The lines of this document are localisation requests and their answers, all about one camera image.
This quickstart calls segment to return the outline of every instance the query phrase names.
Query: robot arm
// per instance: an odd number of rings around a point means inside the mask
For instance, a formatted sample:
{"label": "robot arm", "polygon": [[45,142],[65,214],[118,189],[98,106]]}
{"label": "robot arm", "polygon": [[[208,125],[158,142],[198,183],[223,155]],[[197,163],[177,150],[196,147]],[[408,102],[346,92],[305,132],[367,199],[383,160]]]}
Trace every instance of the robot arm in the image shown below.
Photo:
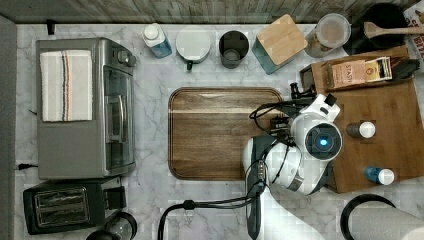
{"label": "robot arm", "polygon": [[[258,162],[255,159],[262,155],[261,150],[264,147],[266,148],[266,142],[272,140],[272,138],[263,136],[260,141],[256,140],[249,140],[243,156],[243,166],[247,171],[246,189],[254,188],[258,179],[261,178],[259,177],[262,175],[261,171],[264,170],[265,174],[269,175],[269,173],[266,173],[266,167],[262,169],[260,165],[256,164]],[[255,202],[247,207],[249,236],[255,240],[324,240],[322,235],[313,227],[283,208],[274,199],[268,188],[272,179],[266,177],[264,180],[266,183],[265,190]]]}
{"label": "robot arm", "polygon": [[252,239],[324,239],[278,204],[268,186],[275,183],[305,195],[319,190],[329,163],[342,146],[340,132],[332,123],[340,112],[334,102],[319,95],[310,106],[292,115],[290,134],[295,147],[278,143],[270,135],[249,140],[243,153],[246,191],[248,195],[261,194],[247,208]]}

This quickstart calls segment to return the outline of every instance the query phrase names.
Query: black bowl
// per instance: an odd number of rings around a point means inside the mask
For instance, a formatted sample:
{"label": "black bowl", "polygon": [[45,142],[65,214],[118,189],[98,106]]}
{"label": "black bowl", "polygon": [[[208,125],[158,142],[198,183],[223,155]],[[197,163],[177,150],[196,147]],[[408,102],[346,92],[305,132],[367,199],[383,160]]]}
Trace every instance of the black bowl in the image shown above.
{"label": "black bowl", "polygon": [[402,10],[398,6],[390,3],[373,5],[351,26],[350,38],[343,45],[349,55],[388,49],[405,43],[403,34],[381,35],[369,39],[364,33],[364,22],[373,22],[381,28],[408,27]]}

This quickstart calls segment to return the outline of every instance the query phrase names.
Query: white countertop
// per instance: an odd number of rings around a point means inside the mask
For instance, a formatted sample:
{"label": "white countertop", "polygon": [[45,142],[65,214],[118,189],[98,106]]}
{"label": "white countertop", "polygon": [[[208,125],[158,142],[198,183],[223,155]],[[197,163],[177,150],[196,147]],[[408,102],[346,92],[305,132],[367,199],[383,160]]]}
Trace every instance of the white countertop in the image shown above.
{"label": "white countertop", "polygon": [[[176,55],[175,38],[185,25],[161,25],[172,46],[171,56],[157,59],[145,46],[141,30],[145,25],[56,25],[56,34],[47,35],[45,25],[18,25],[18,76],[16,109],[16,159],[19,163],[37,164],[35,102],[35,41],[41,39],[106,37],[127,47],[137,57],[134,72],[135,136],[137,169],[123,179],[127,187],[128,211],[138,222],[135,239],[156,239],[159,219],[169,206],[192,200],[221,200],[240,197],[242,181],[182,181],[168,169],[168,99],[180,87],[245,86],[273,87],[287,99],[290,83],[300,83],[299,71],[312,59],[301,52],[292,62],[271,75],[266,75],[251,51],[236,69],[226,69],[220,63],[217,45],[221,35],[229,30],[245,33],[250,45],[265,25],[204,25],[210,32],[212,48],[207,59],[193,66],[191,73]],[[300,25],[305,33],[314,25]],[[336,50],[325,59],[343,56]],[[424,84],[416,81],[417,95],[423,116]],[[15,177],[15,239],[85,239],[94,229],[30,236],[27,233],[22,192],[38,183],[37,168],[16,171]],[[316,228],[327,240],[344,239],[339,227],[344,205],[361,193],[375,193],[391,200],[399,209],[424,218],[424,177],[380,186],[361,192],[335,194],[327,189],[311,196],[290,191],[276,194],[283,207]],[[177,210],[168,215],[165,231],[168,238],[179,240],[248,239],[245,210],[200,209]]]}

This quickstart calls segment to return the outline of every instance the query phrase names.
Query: wooden cutting board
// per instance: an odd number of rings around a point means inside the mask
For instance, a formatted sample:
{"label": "wooden cutting board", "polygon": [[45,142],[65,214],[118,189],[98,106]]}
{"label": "wooden cutting board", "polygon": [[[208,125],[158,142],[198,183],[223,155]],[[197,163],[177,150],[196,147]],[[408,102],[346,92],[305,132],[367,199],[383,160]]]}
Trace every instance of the wooden cutting board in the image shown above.
{"label": "wooden cutting board", "polygon": [[[360,56],[408,57],[405,46]],[[326,93],[323,63],[312,64],[318,93]],[[424,176],[424,130],[413,81],[401,84],[332,92],[341,108],[335,124],[343,136],[343,147],[333,161],[334,181],[328,186],[338,193],[377,186],[364,176],[367,166],[389,168],[395,181]],[[372,121],[376,134],[370,139],[346,133],[351,122]]]}
{"label": "wooden cutting board", "polygon": [[[179,179],[244,179],[247,141],[262,131],[249,114],[280,102],[273,88],[180,88],[169,99],[169,169]],[[271,112],[259,121],[269,127]]]}

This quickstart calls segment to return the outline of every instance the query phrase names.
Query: striped towel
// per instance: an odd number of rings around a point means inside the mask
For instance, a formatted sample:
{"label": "striped towel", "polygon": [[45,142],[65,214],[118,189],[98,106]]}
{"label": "striped towel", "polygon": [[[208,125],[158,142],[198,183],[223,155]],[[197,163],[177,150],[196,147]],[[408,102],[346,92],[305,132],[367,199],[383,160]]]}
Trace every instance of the striped towel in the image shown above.
{"label": "striped towel", "polygon": [[40,65],[43,121],[92,120],[91,51],[41,53]]}

